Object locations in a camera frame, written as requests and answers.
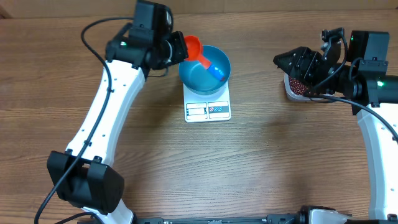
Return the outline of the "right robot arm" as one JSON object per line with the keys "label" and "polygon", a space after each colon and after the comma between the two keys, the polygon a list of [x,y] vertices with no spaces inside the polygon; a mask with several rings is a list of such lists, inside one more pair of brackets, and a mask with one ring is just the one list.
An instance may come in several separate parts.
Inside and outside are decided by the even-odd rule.
{"label": "right robot arm", "polygon": [[397,77],[387,74],[389,33],[323,30],[321,51],[276,55],[273,63],[306,86],[302,98],[351,105],[363,135],[371,188],[365,223],[397,223]]}

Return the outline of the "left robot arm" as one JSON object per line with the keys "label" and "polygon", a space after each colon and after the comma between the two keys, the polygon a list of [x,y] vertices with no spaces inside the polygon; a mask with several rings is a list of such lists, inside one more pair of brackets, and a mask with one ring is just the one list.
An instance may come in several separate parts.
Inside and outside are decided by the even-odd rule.
{"label": "left robot arm", "polygon": [[52,151],[51,195],[81,209],[95,223],[133,223],[122,200],[124,178],[113,169],[117,141],[132,102],[151,70],[183,62],[187,46],[166,5],[138,1],[134,15],[107,43],[103,75],[88,114],[64,152]]}

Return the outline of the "red scoop blue handle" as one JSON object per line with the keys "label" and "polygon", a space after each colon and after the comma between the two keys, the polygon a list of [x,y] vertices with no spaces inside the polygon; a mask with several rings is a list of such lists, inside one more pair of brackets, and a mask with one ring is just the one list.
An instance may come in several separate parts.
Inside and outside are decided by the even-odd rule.
{"label": "red scoop blue handle", "polygon": [[224,73],[203,55],[204,48],[199,38],[194,35],[188,35],[184,37],[184,40],[188,52],[186,60],[191,62],[198,61],[214,78],[221,82],[224,81]]}

